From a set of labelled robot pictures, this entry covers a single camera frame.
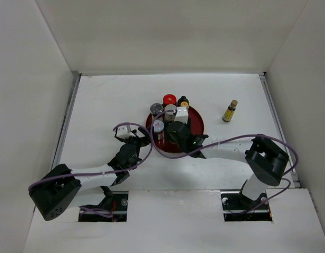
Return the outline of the white lid spice jar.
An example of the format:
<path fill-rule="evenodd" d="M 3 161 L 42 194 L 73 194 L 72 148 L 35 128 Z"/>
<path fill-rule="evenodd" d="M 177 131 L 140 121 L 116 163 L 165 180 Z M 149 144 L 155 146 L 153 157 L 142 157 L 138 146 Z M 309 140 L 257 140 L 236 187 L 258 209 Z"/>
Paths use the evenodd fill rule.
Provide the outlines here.
<path fill-rule="evenodd" d="M 155 140 L 163 140 L 164 138 L 164 122 L 155 120 L 153 122 L 153 137 Z"/>

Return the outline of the silver lid blue label jar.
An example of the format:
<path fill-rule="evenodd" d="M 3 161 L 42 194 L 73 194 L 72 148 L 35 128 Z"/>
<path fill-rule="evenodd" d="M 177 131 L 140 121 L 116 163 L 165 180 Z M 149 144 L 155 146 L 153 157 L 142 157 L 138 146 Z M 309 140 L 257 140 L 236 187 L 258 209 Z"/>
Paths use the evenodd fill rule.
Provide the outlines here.
<path fill-rule="evenodd" d="M 169 104 L 164 108 L 164 121 L 173 122 L 175 120 L 177 107 L 174 104 Z"/>

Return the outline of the white bottle black cap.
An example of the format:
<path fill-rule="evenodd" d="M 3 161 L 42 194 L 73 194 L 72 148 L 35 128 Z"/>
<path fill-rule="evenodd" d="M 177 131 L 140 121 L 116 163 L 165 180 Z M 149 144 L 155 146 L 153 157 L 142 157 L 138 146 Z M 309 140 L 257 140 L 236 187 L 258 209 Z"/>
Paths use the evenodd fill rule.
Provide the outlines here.
<path fill-rule="evenodd" d="M 189 100 L 186 98 L 186 96 L 181 96 L 179 99 L 178 99 L 178 104 L 189 104 Z"/>

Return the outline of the red lid sauce jar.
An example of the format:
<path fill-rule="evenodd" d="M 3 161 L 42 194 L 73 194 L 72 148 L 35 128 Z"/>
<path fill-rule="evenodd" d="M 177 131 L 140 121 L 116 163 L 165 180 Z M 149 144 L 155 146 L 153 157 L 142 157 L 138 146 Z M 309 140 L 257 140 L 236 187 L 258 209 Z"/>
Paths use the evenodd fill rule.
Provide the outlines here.
<path fill-rule="evenodd" d="M 177 98 L 173 94 L 166 94 L 163 97 L 163 105 L 167 106 L 167 105 L 170 105 L 170 104 L 177 105 Z"/>

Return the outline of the small yellow label bottle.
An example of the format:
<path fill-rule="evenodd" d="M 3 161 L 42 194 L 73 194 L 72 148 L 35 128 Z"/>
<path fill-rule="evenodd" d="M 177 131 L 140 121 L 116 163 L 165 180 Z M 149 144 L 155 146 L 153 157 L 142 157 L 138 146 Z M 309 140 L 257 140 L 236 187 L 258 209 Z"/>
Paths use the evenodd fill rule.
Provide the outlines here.
<path fill-rule="evenodd" d="M 224 122 L 230 122 L 231 121 L 231 119 L 232 119 L 232 117 L 234 115 L 234 112 L 236 110 L 237 105 L 238 105 L 237 100 L 232 100 L 231 101 L 230 105 L 228 106 L 228 108 L 226 109 L 226 111 L 225 111 L 225 113 L 224 113 L 224 115 L 222 117 L 222 120 Z"/>

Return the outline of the red sauce bottle green label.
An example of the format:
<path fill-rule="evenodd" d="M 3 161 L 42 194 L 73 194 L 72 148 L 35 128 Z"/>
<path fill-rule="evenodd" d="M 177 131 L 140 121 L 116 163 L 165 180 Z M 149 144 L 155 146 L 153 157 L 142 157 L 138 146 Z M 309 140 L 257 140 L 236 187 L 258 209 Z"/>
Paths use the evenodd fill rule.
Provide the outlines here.
<path fill-rule="evenodd" d="M 187 101 L 182 101 L 179 104 L 179 107 L 185 107 L 187 110 L 189 109 L 189 103 Z"/>

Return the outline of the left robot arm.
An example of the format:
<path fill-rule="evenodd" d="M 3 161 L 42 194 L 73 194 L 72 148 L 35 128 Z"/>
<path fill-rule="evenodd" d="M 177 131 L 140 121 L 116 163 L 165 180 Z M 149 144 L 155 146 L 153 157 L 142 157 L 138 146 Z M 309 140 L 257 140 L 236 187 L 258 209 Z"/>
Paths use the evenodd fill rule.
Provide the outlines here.
<path fill-rule="evenodd" d="M 116 129 L 115 137 L 123 145 L 106 165 L 70 169 L 62 163 L 29 186 L 28 194 L 44 220 L 54 220 L 71 207 L 107 218 L 113 216 L 107 210 L 114 201 L 110 188 L 129 178 L 130 171 L 143 162 L 140 149 L 151 143 L 150 131 L 143 126 L 131 130 L 129 125 L 122 125 Z"/>

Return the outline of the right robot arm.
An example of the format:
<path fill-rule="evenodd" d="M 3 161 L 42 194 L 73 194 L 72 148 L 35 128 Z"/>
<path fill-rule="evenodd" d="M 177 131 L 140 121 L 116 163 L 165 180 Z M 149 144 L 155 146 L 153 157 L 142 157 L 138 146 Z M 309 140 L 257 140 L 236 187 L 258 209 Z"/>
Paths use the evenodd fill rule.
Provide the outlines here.
<path fill-rule="evenodd" d="M 238 195 L 239 205 L 246 209 L 255 205 L 268 187 L 280 184 L 289 161 L 288 154 L 265 135 L 220 141 L 205 134 L 194 135 L 186 124 L 179 121 L 169 124 L 166 134 L 181 152 L 192 158 L 218 158 L 249 165 L 253 174 Z"/>

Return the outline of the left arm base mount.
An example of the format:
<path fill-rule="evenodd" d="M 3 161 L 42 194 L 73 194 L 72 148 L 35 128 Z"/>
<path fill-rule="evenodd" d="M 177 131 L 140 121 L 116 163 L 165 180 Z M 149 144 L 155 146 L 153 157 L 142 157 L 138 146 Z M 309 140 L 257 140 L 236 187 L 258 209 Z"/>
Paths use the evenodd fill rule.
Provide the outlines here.
<path fill-rule="evenodd" d="M 112 191 L 109 187 L 96 189 L 102 194 L 101 200 L 80 208 L 78 222 L 126 222 L 129 192 Z"/>

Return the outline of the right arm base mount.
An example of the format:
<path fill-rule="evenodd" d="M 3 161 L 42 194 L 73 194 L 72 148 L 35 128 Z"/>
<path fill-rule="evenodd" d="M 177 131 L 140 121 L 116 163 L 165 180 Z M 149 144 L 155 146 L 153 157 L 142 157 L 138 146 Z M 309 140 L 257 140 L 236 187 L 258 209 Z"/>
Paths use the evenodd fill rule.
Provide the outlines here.
<path fill-rule="evenodd" d="M 250 200 L 237 191 L 221 191 L 224 221 L 272 221 L 269 204 L 262 203 L 266 198 L 265 192 L 257 200 Z"/>

